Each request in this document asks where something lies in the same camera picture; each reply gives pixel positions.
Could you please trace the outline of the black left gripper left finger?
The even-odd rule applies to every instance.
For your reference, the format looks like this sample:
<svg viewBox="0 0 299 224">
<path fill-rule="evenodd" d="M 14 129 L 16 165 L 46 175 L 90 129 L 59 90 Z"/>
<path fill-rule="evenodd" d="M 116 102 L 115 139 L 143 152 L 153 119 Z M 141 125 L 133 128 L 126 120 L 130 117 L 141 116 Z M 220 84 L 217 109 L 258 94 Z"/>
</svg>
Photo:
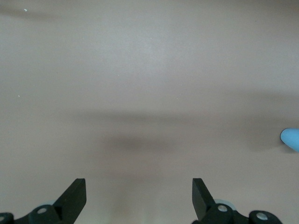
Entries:
<svg viewBox="0 0 299 224">
<path fill-rule="evenodd" d="M 52 204 L 33 209 L 15 224 L 73 224 L 86 204 L 86 182 L 78 178 Z"/>
</svg>

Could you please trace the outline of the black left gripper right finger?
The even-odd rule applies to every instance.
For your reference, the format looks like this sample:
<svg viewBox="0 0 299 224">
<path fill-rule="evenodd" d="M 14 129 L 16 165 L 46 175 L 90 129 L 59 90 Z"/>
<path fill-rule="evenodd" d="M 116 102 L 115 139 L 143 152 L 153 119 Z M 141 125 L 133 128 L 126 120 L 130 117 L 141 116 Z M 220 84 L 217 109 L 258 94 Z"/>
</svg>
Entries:
<svg viewBox="0 0 299 224">
<path fill-rule="evenodd" d="M 195 224 L 246 224 L 248 218 L 225 200 L 214 199 L 201 178 L 192 180 L 192 204 L 197 216 Z"/>
</svg>

